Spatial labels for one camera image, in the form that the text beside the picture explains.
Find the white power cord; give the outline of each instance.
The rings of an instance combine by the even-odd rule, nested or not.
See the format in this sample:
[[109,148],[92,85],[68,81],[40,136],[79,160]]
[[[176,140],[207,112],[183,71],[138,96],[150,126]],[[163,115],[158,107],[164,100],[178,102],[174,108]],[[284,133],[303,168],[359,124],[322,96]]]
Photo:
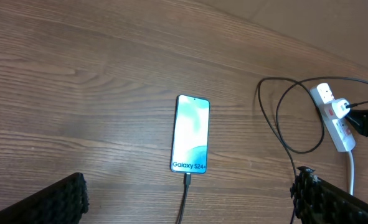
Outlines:
[[348,159],[349,159],[349,167],[350,167],[350,171],[348,172],[349,174],[349,183],[348,183],[348,193],[351,195],[354,195],[354,179],[355,179],[355,175],[354,175],[354,158],[352,156],[352,152],[349,151],[348,152]]

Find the phone wallpaper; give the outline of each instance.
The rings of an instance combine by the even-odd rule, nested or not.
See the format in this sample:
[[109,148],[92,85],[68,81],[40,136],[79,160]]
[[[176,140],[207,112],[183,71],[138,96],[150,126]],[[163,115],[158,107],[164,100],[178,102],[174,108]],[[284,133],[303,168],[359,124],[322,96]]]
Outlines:
[[178,98],[171,168],[205,173],[210,103],[190,96]]

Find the brown wood surface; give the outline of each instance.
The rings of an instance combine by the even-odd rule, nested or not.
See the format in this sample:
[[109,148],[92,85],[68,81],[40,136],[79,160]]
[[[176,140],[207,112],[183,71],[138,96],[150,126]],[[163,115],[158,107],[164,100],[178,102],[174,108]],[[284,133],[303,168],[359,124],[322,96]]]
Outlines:
[[[291,165],[255,87],[321,75],[368,80],[368,69],[189,0],[0,0],[0,209],[82,172],[81,223],[174,223],[174,109],[188,94],[212,109],[208,170],[192,178],[183,223],[288,223]],[[329,84],[337,97],[368,98],[362,84]],[[288,86],[263,85],[271,116]],[[295,89],[283,104],[287,141],[315,145],[308,96]],[[356,141],[355,195],[368,203],[367,139]],[[329,136],[293,157],[346,189],[346,155]]]

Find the power strip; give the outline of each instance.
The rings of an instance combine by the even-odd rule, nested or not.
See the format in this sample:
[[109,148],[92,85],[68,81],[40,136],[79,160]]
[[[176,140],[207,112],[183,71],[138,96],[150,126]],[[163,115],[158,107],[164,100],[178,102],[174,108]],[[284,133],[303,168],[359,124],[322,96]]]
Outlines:
[[318,86],[311,89],[311,95],[313,96],[318,108],[322,114],[323,122],[332,137],[334,145],[339,152],[349,152],[356,146],[356,140],[349,129],[347,122],[344,118],[341,119],[329,119],[324,115],[322,106],[332,100],[334,100],[333,93],[327,83],[321,83]]

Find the beige floor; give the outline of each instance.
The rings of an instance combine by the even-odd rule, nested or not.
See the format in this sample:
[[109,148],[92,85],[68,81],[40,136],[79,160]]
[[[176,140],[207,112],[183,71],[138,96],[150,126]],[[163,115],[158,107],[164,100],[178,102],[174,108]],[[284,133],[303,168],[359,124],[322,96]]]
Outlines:
[[368,67],[368,0],[198,0]]

